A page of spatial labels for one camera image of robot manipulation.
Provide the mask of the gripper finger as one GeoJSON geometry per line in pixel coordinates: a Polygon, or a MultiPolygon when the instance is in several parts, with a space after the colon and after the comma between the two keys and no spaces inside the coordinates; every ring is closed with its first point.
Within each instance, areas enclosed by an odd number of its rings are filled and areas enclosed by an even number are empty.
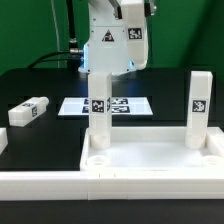
{"type": "Polygon", "coordinates": [[[144,3],[144,12],[145,16],[153,16],[157,10],[157,7],[155,5],[155,0],[147,0],[144,3]]]}
{"type": "Polygon", "coordinates": [[[122,19],[122,11],[121,6],[117,2],[117,0],[108,0],[112,7],[114,8],[114,16],[116,19],[122,19]]]}

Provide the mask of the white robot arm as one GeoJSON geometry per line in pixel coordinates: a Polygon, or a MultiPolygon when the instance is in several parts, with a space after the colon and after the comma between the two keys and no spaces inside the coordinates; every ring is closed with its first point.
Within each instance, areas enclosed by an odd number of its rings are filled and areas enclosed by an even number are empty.
{"type": "Polygon", "coordinates": [[[89,39],[83,47],[82,73],[120,76],[143,70],[148,61],[147,18],[156,0],[88,0],[89,39]]]}

